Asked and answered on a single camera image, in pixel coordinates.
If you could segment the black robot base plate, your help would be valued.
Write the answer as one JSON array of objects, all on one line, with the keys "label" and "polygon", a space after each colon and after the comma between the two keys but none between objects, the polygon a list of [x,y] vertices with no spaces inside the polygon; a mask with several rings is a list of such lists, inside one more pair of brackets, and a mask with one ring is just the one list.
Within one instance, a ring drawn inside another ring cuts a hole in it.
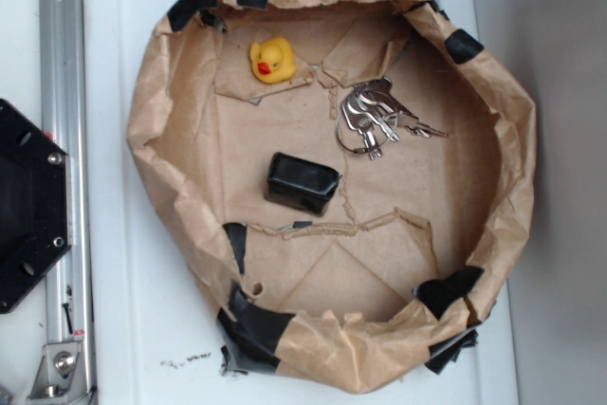
[{"label": "black robot base plate", "polygon": [[12,312],[70,247],[68,155],[1,100],[1,313]]}]

